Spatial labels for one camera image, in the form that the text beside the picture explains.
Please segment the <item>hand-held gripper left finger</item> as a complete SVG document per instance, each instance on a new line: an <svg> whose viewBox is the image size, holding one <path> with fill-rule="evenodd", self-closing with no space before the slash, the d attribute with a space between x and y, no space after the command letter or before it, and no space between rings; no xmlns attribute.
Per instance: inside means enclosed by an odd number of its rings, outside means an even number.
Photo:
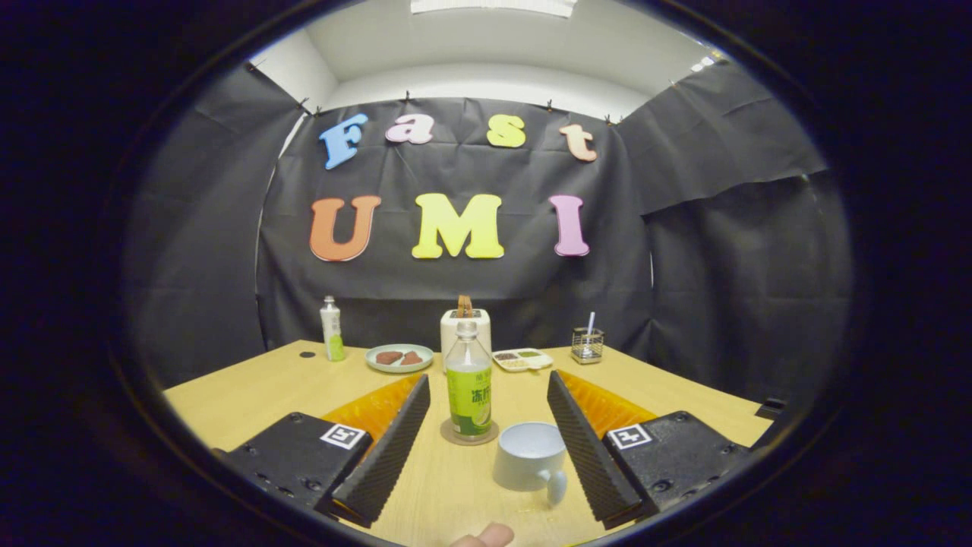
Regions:
<svg viewBox="0 0 972 547"><path fill-rule="evenodd" d="M426 374L326 413L292 412L219 457L267 494L369 527L399 481L431 402Z"/></svg>

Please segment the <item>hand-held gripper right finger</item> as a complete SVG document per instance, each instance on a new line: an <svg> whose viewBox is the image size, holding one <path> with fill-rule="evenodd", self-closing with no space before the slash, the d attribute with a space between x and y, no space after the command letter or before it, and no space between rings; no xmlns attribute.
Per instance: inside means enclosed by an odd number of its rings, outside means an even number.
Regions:
<svg viewBox="0 0 972 547"><path fill-rule="evenodd" d="M687 411L656 416L568 372L546 400L595 520L611 530L689 501L751 458Z"/></svg>

